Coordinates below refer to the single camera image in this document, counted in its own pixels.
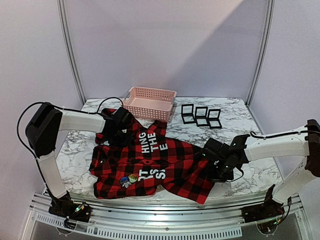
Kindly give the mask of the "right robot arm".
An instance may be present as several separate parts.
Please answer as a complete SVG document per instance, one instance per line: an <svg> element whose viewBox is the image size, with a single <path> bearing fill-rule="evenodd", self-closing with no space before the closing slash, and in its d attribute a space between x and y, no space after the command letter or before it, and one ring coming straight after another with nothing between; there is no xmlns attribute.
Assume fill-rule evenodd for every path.
<svg viewBox="0 0 320 240"><path fill-rule="evenodd" d="M281 183L272 185L258 213L269 218L303 186L320 176L320 124L309 119L307 124L287 132L271 135L237 135L231 144L210 138L201 151L211 166L208 177L213 182L226 182L235 168L256 160L301 156L300 164Z"/></svg>

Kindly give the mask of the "red black plaid shirt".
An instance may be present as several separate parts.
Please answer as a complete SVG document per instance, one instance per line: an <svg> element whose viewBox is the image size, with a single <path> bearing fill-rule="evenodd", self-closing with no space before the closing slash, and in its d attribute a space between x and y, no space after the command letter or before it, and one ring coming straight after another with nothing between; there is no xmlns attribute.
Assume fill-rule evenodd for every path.
<svg viewBox="0 0 320 240"><path fill-rule="evenodd" d="M214 183L207 177L209 161L202 148L166 136L167 123L154 121L144 127L137 119L126 130L131 134L127 146L102 143L95 135L90 173L97 178L93 194L98 199L152 196L158 186L182 198L203 205ZM128 188L120 179L134 174L138 180Z"/></svg>

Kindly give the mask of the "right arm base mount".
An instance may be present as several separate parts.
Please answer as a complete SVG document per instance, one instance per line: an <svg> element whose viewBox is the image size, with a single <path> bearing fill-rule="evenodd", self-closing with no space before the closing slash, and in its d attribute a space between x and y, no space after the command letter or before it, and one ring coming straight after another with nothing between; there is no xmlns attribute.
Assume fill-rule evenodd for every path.
<svg viewBox="0 0 320 240"><path fill-rule="evenodd" d="M260 233L273 234L289 215L292 205L292 198L287 199L288 209L285 211L284 205L272 199L265 200L261 204L246 206L241 209L241 216L245 223L259 222L256 226Z"/></svg>

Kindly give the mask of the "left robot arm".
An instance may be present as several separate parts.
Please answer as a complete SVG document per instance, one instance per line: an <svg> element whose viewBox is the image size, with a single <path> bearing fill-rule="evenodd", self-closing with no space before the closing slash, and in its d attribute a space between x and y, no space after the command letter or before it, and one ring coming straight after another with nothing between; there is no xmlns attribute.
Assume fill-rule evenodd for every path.
<svg viewBox="0 0 320 240"><path fill-rule="evenodd" d="M59 132L99 133L113 143L125 145L129 142L129 137L123 131L133 122L134 116L123 107L110 115L104 115L101 112L64 109L49 102L40 104L26 126L25 135L51 198L58 199L54 207L63 217L70 217L75 210L74 205L63 198L68 192L62 182L55 155Z"/></svg>

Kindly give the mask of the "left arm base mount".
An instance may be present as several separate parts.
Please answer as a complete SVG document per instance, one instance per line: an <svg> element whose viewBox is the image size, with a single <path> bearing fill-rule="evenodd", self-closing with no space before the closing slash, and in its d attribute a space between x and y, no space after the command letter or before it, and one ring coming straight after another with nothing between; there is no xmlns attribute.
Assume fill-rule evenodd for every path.
<svg viewBox="0 0 320 240"><path fill-rule="evenodd" d="M74 203L70 199L52 200L48 212L52 215L64 218L63 227L74 230L77 222L88 223L93 208L85 201Z"/></svg>

